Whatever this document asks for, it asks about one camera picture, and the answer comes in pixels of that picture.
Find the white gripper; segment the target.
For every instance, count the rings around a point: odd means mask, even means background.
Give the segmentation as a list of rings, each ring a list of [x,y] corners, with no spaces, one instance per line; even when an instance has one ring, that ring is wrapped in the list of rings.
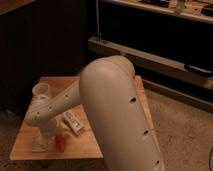
[[[55,119],[51,119],[50,121],[45,122],[43,126],[39,127],[41,135],[40,142],[42,144],[46,144],[53,138],[56,132],[56,127],[57,121]]]

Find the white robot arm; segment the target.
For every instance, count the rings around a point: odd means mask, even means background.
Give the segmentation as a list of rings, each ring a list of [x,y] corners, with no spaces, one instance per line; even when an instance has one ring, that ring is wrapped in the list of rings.
[[[44,126],[81,105],[109,171],[165,171],[134,79],[135,69],[127,58],[96,59],[83,69],[79,80],[57,96],[32,104],[25,121],[30,126]]]

